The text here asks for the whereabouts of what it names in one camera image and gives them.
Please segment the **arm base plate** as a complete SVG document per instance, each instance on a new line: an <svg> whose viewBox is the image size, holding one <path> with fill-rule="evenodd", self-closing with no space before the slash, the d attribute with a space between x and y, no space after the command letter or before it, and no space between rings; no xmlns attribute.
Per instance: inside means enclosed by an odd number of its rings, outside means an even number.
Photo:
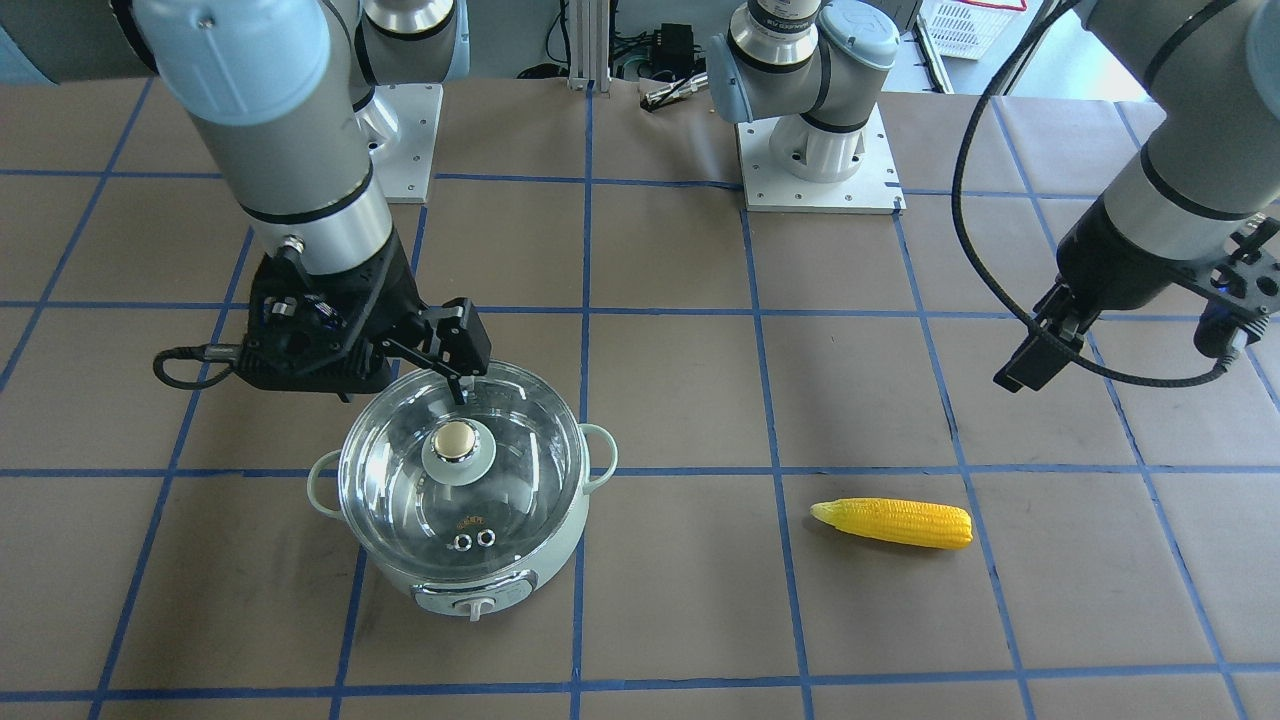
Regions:
<svg viewBox="0 0 1280 720"><path fill-rule="evenodd" d="M443 99L440 85L379 86L356 113L388 202L428 202Z"/></svg>
<svg viewBox="0 0 1280 720"><path fill-rule="evenodd" d="M851 133L819 129L800 115L735 129L749 211L891 215L906 209L879 106Z"/></svg>

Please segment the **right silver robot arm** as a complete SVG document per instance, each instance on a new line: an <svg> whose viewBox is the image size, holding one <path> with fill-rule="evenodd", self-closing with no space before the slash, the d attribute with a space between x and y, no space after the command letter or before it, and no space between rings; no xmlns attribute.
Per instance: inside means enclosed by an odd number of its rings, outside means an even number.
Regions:
<svg viewBox="0 0 1280 720"><path fill-rule="evenodd" d="M468 69L462 1L114 1L188 113L264 247L244 338L163 350L154 374L196 391L371 395L399 357L457 404L486 373L476 307L426 305L370 150L376 90Z"/></svg>

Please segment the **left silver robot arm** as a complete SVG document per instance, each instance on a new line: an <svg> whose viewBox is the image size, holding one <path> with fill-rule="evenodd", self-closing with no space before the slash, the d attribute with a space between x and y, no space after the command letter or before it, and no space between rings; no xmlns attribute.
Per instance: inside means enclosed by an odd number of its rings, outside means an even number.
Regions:
<svg viewBox="0 0 1280 720"><path fill-rule="evenodd" d="M716 110L777 120L777 164L800 179L849 178L855 149L899 55L899 32L860 1L745 1L707 47ZM980 260L963 191L995 97L1137 100L1158 111L1135 154L1056 249L1057 275L1032 310ZM1041 389L1065 366L1153 388L1222 377L1277 315L1277 4L1038 1L1016 47L989 67L965 126L950 206L957 241L988 291L1027 328L995 373L1007 392ZM1204 300L1199 375L1162 379L1085 357L1106 313L1147 306L1178 286Z"/></svg>

